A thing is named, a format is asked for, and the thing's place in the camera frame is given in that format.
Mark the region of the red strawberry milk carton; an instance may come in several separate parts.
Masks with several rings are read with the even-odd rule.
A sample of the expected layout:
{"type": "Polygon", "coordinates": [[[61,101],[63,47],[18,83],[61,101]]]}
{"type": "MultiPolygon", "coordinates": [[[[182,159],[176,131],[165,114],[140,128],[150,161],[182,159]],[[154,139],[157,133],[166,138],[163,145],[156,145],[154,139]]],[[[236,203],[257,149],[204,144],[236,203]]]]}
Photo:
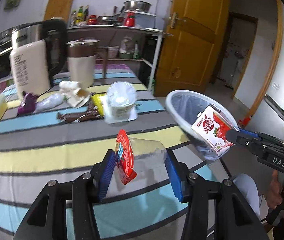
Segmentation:
{"type": "Polygon", "coordinates": [[[198,115],[191,129],[206,144],[207,149],[204,152],[210,160],[221,157],[234,145],[226,139],[227,131],[240,130],[237,124],[234,125],[220,109],[212,104],[198,115]]]}

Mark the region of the clear cup with red lid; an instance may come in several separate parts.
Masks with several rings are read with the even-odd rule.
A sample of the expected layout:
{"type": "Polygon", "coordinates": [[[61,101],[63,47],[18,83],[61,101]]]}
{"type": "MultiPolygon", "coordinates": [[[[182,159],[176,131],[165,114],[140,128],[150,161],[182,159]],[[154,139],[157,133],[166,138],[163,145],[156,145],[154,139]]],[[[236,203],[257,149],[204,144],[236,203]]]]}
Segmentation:
{"type": "Polygon", "coordinates": [[[124,185],[132,181],[138,173],[163,165],[166,155],[167,150],[160,141],[129,137],[123,129],[117,134],[116,165],[124,185]]]}

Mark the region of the clear plastic bag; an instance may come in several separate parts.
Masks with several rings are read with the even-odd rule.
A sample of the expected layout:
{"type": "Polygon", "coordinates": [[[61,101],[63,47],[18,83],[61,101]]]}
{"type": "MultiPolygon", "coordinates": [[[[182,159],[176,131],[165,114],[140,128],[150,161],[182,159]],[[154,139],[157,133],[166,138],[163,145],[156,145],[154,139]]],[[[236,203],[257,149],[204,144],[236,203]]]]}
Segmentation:
{"type": "Polygon", "coordinates": [[[61,105],[63,101],[64,101],[63,96],[60,93],[52,94],[48,98],[45,98],[41,102],[38,102],[36,104],[36,108],[34,112],[40,113],[48,109],[52,109],[54,107],[61,105]]]}

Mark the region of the white paper bag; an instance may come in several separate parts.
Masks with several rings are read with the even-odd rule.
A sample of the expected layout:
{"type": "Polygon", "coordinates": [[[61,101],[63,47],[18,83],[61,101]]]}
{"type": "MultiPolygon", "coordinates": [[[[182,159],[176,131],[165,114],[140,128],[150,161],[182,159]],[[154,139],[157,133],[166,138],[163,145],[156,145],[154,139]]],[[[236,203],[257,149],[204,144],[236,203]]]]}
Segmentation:
{"type": "Polygon", "coordinates": [[[83,107],[89,102],[91,96],[90,92],[83,89],[77,81],[61,81],[59,83],[59,93],[72,108],[83,107]]]}

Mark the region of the white trash bin with liner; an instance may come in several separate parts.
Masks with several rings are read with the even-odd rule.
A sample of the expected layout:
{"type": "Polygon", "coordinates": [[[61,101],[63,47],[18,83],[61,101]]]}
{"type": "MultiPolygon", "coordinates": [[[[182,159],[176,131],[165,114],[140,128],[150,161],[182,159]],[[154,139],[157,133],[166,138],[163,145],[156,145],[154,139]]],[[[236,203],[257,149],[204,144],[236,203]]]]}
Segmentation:
{"type": "Polygon", "coordinates": [[[173,116],[176,123],[190,138],[190,141],[195,145],[197,151],[207,160],[210,160],[204,152],[204,150],[207,149],[207,146],[191,129],[191,126],[197,120],[198,115],[210,104],[220,109],[234,125],[237,124],[234,117],[223,105],[204,94],[190,90],[174,90],[166,97],[167,111],[173,116]]]}

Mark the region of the person's grey-trousered knee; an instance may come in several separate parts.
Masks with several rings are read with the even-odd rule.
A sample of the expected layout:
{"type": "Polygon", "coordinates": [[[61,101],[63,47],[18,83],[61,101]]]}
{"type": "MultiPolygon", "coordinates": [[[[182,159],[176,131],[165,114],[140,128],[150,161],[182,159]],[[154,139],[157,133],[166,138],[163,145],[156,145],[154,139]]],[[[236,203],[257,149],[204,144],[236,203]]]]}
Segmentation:
{"type": "Polygon", "coordinates": [[[255,181],[249,175],[244,173],[231,177],[231,180],[246,198],[256,216],[260,218],[260,201],[255,181]]]}

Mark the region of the striped tablecloth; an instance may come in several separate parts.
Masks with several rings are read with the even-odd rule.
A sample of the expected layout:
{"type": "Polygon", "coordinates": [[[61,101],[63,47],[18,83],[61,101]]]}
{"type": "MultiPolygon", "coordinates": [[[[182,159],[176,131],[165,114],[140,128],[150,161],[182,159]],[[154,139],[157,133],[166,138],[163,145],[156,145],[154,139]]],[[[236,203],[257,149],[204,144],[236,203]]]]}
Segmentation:
{"type": "MultiPolygon", "coordinates": [[[[204,160],[127,66],[112,64],[106,75],[97,66],[90,91],[102,94],[116,81],[127,81],[136,89],[138,116],[115,126],[103,119],[61,123],[58,113],[73,112],[66,103],[44,113],[18,117],[16,91],[5,91],[7,111],[0,121],[0,239],[13,238],[48,181],[72,181],[90,171],[107,150],[115,147],[121,129],[135,138],[161,141],[179,161],[205,179],[227,178],[221,162],[204,160]]],[[[139,173],[127,185],[115,173],[106,198],[94,211],[103,239],[179,239],[186,208],[174,196],[165,167],[161,166],[139,173]]]]}

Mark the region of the yellow wooden door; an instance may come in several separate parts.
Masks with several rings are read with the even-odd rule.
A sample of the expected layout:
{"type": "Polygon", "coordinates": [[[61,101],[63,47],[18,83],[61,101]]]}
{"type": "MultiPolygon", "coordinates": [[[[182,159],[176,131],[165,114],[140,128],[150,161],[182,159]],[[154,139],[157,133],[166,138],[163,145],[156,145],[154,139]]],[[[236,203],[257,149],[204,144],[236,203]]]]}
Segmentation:
{"type": "Polygon", "coordinates": [[[156,74],[155,96],[204,92],[226,30],[230,0],[173,0],[156,74]]]}

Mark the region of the purple snack wrapper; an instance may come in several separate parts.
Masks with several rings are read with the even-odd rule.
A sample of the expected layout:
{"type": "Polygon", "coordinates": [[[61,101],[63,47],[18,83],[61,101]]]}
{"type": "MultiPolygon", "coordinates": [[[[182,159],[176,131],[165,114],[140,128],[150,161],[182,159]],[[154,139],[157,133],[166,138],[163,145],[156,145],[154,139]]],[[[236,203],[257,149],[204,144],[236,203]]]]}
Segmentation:
{"type": "Polygon", "coordinates": [[[36,109],[37,98],[39,97],[37,94],[27,93],[26,91],[23,91],[22,95],[23,99],[18,107],[17,116],[33,113],[36,109]]]}

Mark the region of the brown chocolate bar wrapper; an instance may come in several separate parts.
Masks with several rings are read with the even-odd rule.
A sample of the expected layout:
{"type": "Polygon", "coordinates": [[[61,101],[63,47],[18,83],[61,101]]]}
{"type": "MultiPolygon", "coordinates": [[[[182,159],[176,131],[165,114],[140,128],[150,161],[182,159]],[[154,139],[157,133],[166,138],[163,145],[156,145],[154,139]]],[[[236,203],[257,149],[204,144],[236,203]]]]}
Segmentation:
{"type": "Polygon", "coordinates": [[[57,120],[66,122],[66,123],[78,123],[89,120],[97,120],[102,118],[98,111],[98,107],[94,105],[92,101],[88,102],[88,108],[85,112],[77,112],[77,113],[66,113],[62,114],[60,112],[57,113],[57,120]]]}

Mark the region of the yellow snack wrapper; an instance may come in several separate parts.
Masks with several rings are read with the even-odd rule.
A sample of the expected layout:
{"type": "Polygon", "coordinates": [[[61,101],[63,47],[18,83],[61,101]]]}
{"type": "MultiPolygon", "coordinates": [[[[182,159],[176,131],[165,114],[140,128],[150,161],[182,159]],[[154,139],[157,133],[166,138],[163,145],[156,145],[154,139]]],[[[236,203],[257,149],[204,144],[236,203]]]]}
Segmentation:
{"type": "Polygon", "coordinates": [[[100,116],[104,116],[103,99],[105,94],[94,94],[91,96],[93,104],[97,107],[100,116]]]}

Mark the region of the white yogurt cup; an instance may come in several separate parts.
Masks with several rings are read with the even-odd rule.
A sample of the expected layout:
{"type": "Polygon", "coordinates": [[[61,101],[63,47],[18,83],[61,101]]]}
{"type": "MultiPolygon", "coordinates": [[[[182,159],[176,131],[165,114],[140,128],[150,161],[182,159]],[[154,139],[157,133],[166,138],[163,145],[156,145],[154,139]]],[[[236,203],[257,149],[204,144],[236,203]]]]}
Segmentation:
{"type": "Polygon", "coordinates": [[[137,92],[129,82],[115,82],[102,97],[104,121],[107,124],[137,119],[137,92]]]}

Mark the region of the white metal shelf rack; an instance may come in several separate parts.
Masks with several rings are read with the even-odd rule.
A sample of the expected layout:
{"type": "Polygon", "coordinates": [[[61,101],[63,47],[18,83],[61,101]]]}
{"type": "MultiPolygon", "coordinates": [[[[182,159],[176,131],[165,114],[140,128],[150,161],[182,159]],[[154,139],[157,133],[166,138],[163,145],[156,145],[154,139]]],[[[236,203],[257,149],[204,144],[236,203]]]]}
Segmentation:
{"type": "MultiPolygon", "coordinates": [[[[164,40],[164,36],[170,36],[169,33],[165,33],[160,29],[152,28],[135,28],[125,27],[120,25],[87,25],[79,27],[70,27],[67,30],[69,40],[75,38],[95,37],[100,42],[104,42],[108,37],[110,41],[107,42],[109,46],[113,44],[120,44],[125,36],[132,38],[134,44],[138,44],[140,57],[138,59],[122,59],[118,55],[112,59],[108,58],[108,62],[138,62],[141,61],[145,65],[150,67],[150,71],[147,74],[151,75],[156,71],[158,59],[160,57],[161,45],[164,40]]],[[[0,52],[0,79],[9,75],[11,71],[9,55],[11,53],[11,47],[6,48],[0,52]]]]}

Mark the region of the red thermos bottle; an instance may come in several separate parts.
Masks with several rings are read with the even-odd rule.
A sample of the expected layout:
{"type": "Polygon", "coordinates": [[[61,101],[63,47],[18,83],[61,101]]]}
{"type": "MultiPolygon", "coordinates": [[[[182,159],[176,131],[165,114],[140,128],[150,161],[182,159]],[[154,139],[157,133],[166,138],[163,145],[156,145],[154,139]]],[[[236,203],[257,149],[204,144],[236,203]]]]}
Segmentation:
{"type": "Polygon", "coordinates": [[[127,13],[127,17],[126,17],[124,25],[126,27],[135,27],[135,12],[129,11],[127,13]]]}

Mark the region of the white steel electric kettle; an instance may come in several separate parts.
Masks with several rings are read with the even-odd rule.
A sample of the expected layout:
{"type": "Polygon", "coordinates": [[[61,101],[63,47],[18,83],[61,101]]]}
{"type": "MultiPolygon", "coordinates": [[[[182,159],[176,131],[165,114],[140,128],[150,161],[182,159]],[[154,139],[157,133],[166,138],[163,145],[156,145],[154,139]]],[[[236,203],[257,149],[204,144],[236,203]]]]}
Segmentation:
{"type": "Polygon", "coordinates": [[[53,76],[66,62],[66,43],[66,23],[60,19],[28,23],[13,30],[9,59],[20,100],[25,93],[41,95],[53,87],[53,76]],[[52,64],[51,31],[57,36],[57,64],[52,64]]]}

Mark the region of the white brown lidded mug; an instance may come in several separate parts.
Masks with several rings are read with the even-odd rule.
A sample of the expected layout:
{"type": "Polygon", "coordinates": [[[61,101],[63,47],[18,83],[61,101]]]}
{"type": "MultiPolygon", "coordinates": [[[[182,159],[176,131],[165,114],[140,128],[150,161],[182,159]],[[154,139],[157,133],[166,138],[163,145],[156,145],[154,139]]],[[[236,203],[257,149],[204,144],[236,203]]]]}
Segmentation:
{"type": "Polygon", "coordinates": [[[67,42],[67,66],[70,80],[79,82],[83,89],[94,84],[95,65],[98,53],[102,53],[103,76],[105,79],[108,63],[108,48],[99,46],[99,40],[80,38],[67,42]]]}

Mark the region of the steel mixing bowl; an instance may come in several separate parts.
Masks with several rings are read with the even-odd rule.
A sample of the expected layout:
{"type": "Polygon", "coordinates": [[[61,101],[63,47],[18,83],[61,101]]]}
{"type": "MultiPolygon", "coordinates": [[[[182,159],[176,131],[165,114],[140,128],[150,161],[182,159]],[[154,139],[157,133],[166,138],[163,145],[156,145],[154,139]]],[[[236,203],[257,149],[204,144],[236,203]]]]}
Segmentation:
{"type": "Polygon", "coordinates": [[[129,0],[123,3],[124,9],[129,11],[149,12],[151,3],[145,1],[129,0]]]}

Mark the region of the steel cooking pot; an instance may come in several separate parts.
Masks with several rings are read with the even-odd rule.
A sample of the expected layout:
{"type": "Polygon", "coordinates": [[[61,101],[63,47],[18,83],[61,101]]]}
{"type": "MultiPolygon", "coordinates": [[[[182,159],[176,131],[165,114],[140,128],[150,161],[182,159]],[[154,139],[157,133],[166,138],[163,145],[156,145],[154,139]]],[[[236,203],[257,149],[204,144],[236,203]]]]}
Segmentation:
{"type": "Polygon", "coordinates": [[[28,23],[21,24],[7,30],[4,30],[0,33],[0,50],[5,50],[12,46],[12,33],[15,30],[19,30],[28,26],[28,23]]]}

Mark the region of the wooden cutting board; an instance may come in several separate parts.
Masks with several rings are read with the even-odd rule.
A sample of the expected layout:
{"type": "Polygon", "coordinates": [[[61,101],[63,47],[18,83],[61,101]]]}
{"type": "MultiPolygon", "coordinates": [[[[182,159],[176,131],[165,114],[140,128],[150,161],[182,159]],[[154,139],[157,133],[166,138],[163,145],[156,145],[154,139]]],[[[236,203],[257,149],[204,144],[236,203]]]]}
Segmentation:
{"type": "Polygon", "coordinates": [[[73,0],[48,0],[43,20],[59,17],[68,22],[73,0]]]}

